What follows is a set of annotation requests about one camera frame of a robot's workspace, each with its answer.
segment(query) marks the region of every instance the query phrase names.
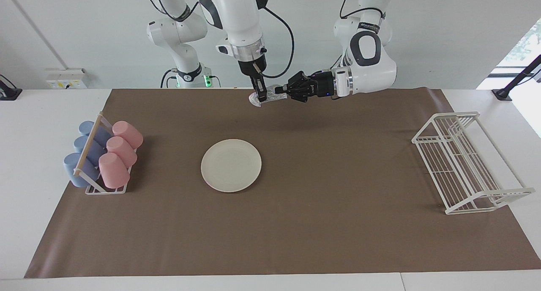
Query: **power outlet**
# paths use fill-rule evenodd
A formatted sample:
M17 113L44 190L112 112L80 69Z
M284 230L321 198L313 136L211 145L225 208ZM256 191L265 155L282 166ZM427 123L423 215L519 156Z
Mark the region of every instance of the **power outlet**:
M49 88L51 88L51 89L62 89L62 87L60 87L59 82L58 82L59 77L60 77L60 75L58 75L58 74L49 74L49 75L47 75L47 78L45 79L45 81L47 82L47 85L49 86Z
M90 81L83 69L48 69L47 85L51 89L87 89Z

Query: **black stand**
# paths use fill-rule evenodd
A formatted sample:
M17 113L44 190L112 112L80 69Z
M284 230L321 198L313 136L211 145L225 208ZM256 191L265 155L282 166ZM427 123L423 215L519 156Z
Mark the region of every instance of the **black stand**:
M492 90L492 93L494 93L494 96L501 101L512 101L512 99L509 97L510 91L516 87L523 79L525 79L537 66L541 64L541 55L537 56L536 59L533 60L531 64L528 65L528 67L524 68L522 72L520 72L519 75L516 76L505 88L503 89L494 89Z
M2 94L0 94L0 101L15 101L21 92L23 92L23 89L11 89L9 94L6 93L6 96L2 96Z
M22 91L23 89L10 88L3 81L0 81L0 101L15 101Z

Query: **tree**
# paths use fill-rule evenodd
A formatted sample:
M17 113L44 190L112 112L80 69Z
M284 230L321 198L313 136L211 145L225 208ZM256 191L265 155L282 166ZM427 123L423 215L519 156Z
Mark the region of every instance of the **tree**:
M504 60L508 62L523 61L532 52L534 46L541 44L541 19L520 39Z

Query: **cup rack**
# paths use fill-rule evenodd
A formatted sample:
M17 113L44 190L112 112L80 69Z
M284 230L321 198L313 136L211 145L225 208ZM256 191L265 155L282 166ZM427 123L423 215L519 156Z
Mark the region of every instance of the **cup rack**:
M124 185L123 187L119 187L117 189L109 189L105 186L99 185L96 181L91 179L84 171L83 171L83 163L85 162L85 158L87 157L88 151L90 149L90 143L94 139L96 132L98 130L98 127L102 126L105 128L109 133L112 134L112 125L107 121L107 119L103 116L103 112L100 112L98 116L96 117L96 120L94 121L94 125L88 135L87 143L85 144L85 147L83 148L83 151L81 152L81 156L79 158L79 161L77 162L77 166L74 169L73 175L76 177L81 177L84 180L86 180L90 185L87 186L85 189L85 193L87 195L117 195L122 194L126 192L126 188L128 187L128 183ZM131 168L130 166L128 168L128 173L131 175Z

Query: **dish rack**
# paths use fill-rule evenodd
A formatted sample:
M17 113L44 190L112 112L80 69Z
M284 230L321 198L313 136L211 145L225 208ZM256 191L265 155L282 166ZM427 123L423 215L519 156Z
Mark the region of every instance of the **dish rack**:
M114 195L114 194L121 194L126 192L126 187L128 187L128 183L124 185L123 187L119 187L117 189L108 189L105 186L99 185L96 181L94 181L92 178L90 178L84 171L83 171L83 163L85 162L85 158L87 157L88 151L90 149L90 143L94 139L98 127L104 127L109 133L112 134L112 125L107 121L106 118L103 117L103 112L100 112L98 116L96 117L96 121L94 122L94 126L92 127L89 135L87 143L85 144L85 147L83 148L83 151L81 152L81 156L79 158L79 161L77 162L77 166L74 169L73 175L75 177L81 177L84 180L86 180L90 185L87 186L85 189L85 193L87 195ZM128 173L131 175L131 167L128 167Z
M413 137L445 205L445 214L493 211L535 192L524 185L485 127L478 112L437 113ZM504 189L466 134L477 123L522 188Z

